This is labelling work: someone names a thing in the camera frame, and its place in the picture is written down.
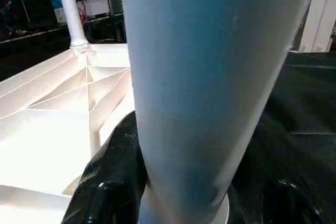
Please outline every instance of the white platform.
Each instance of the white platform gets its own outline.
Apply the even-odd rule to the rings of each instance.
[[[0,223],[60,224],[71,197],[0,186]]]
[[[91,156],[134,110],[129,67],[126,44],[90,45],[0,82],[0,218],[4,209],[16,209],[12,193],[68,202],[64,194],[71,194]],[[21,205],[17,210],[32,214]]]

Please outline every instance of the white cylindrical column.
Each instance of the white cylindrical column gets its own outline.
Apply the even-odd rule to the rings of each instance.
[[[62,0],[63,10],[71,37],[71,47],[88,44],[79,18],[76,0]]]
[[[149,176],[140,223],[225,222],[224,196],[308,1],[123,0]]]

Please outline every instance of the shiny black plastic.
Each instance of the shiny black plastic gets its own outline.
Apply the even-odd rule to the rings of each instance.
[[[336,223],[336,60],[289,54],[229,190],[234,223]]]
[[[138,223],[147,175],[136,126],[132,112],[91,159],[62,224]]]

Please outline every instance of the white panel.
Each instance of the white panel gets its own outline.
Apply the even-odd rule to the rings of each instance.
[[[85,113],[23,110],[1,120],[3,130],[1,185],[61,194],[89,162]]]
[[[26,82],[38,77],[39,75],[49,71],[50,69],[57,67],[73,56],[73,51],[68,49],[40,64],[37,64],[21,73],[18,73],[15,76],[8,78],[7,80],[4,80],[3,82],[0,82],[0,97],[25,84]]]
[[[112,74],[118,73],[120,71],[126,70],[126,67],[120,68],[106,68],[106,67],[88,67],[90,75],[92,76],[93,81],[98,81]]]
[[[88,65],[96,67],[129,67],[127,53],[98,52],[88,56]]]
[[[70,197],[0,185],[0,223],[60,224]]]
[[[91,157],[93,157],[101,147],[98,131],[90,131],[90,144]]]
[[[128,54],[127,44],[92,44],[91,48],[98,52],[126,52]]]
[[[50,98],[56,97],[60,94],[64,94],[66,92],[69,92],[71,90],[80,88],[86,84],[86,69],[82,69],[74,76],[70,77],[66,81],[64,81],[61,85],[59,85],[56,89],[54,89],[52,92],[47,94],[45,97],[42,97],[40,100],[38,100],[36,103],[46,101]]]
[[[66,110],[66,111],[89,111],[88,87],[84,86],[79,89],[60,94],[46,101],[36,103],[29,109],[39,110]]]
[[[336,20],[336,0],[327,0],[315,39],[313,52],[329,51],[328,45]]]
[[[77,57],[58,65],[0,98],[0,118],[34,103],[82,69]]]
[[[100,146],[105,143],[121,120],[134,110],[133,88],[130,87],[120,104],[113,110],[113,113],[108,116],[102,127],[99,129]]]
[[[312,52],[327,0],[312,0],[300,44],[300,52]]]
[[[125,70],[89,84],[90,110],[96,105],[126,73]]]
[[[102,126],[104,121],[126,95],[130,86],[131,74],[128,71],[90,111],[90,131],[96,131]]]

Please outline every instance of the white pipe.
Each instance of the white pipe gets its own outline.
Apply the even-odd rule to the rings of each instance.
[[[123,0],[150,182],[140,223],[225,222],[224,196],[307,3]]]
[[[71,38],[70,46],[78,47],[88,44],[79,18],[76,0],[62,0],[62,5]]]

